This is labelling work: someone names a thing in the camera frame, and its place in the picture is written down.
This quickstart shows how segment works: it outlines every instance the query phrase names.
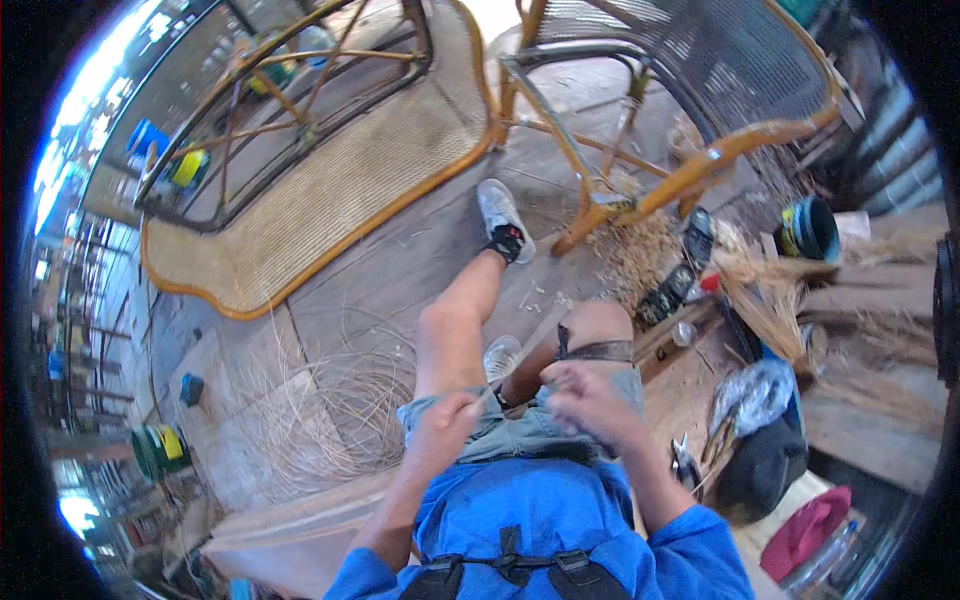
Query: blue sleeve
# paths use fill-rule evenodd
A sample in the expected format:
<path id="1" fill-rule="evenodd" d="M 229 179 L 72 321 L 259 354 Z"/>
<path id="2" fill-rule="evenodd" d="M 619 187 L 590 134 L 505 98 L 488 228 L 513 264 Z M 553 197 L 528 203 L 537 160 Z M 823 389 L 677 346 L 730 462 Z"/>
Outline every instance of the blue sleeve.
<path id="1" fill-rule="evenodd" d="M 347 554 L 343 566 L 324 594 L 324 600 L 370 598 L 396 591 L 396 575 L 372 550 L 357 548 Z"/>
<path id="2" fill-rule="evenodd" d="M 754 598 L 730 527 L 714 511 L 694 506 L 650 536 L 648 543 L 664 598 Z"/>

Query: blue bucket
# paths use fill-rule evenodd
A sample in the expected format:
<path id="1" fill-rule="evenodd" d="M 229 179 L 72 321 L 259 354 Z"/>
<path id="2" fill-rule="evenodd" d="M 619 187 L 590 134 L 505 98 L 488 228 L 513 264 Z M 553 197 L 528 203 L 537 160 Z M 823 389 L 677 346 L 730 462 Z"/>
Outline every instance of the blue bucket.
<path id="1" fill-rule="evenodd" d="M 840 257 L 840 233 L 829 205 L 807 196 L 783 211 L 783 225 L 774 237 L 786 256 L 833 262 Z"/>
<path id="2" fill-rule="evenodd" d="M 137 123 L 130 141 L 127 142 L 127 154 L 145 157 L 152 142 L 156 142 L 156 154 L 159 156 L 170 145 L 170 137 L 154 127 L 150 119 L 143 119 Z"/>

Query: man's arm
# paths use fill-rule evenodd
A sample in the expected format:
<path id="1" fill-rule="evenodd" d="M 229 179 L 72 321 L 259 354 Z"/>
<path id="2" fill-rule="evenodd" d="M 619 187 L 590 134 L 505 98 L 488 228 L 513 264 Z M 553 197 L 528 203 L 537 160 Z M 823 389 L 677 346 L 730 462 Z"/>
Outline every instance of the man's arm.
<path id="1" fill-rule="evenodd" d="M 368 548 L 394 572 L 407 565 L 423 494 L 434 477 L 463 453 L 483 409 L 476 396 L 458 393 L 447 395 L 423 413 L 399 472 L 349 551 Z"/>
<path id="2" fill-rule="evenodd" d="M 353 539 L 349 551 L 368 548 L 394 572 L 406 566 L 410 559 L 414 518 L 429 484 L 429 479 L 406 473 L 401 468 L 387 487 L 376 512 Z"/>
<path id="3" fill-rule="evenodd" d="M 643 524 L 650 534 L 696 504 L 670 473 L 640 416 L 606 376 L 583 361 L 562 361 L 541 377 L 554 390 L 548 406 L 555 419 L 592 433 L 623 457 Z"/>

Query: metal grid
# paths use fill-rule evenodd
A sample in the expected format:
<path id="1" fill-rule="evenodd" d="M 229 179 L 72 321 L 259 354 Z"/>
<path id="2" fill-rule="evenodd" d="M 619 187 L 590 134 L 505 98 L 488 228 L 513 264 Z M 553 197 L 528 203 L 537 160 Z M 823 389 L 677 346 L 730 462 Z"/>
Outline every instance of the metal grid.
<path id="1" fill-rule="evenodd" d="M 828 96 L 827 78 L 803 42 L 757 0 L 551 0 L 536 43 L 582 39 L 639 46 L 721 134 L 771 119 L 803 120 Z"/>

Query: black bucket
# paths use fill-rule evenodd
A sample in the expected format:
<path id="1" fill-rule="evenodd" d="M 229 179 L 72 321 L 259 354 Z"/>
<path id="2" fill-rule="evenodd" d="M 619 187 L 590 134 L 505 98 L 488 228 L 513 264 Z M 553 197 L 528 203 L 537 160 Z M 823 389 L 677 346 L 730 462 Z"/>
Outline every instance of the black bucket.
<path id="1" fill-rule="evenodd" d="M 827 262 L 840 257 L 840 233 L 826 202 L 807 196 L 781 216 L 783 225 L 774 235 L 780 254 Z"/>

